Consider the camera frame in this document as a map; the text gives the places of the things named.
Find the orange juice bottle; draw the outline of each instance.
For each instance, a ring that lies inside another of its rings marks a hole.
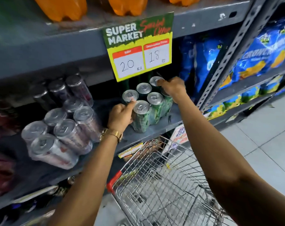
[[[109,0],[109,3],[119,16],[124,16],[127,13],[138,16],[147,7],[148,0]]]
[[[191,4],[197,3],[200,0],[170,0],[170,3],[177,4],[181,3],[182,6],[189,6]]]
[[[53,21],[67,17],[80,20],[87,13],[86,0],[35,0],[43,12]]]

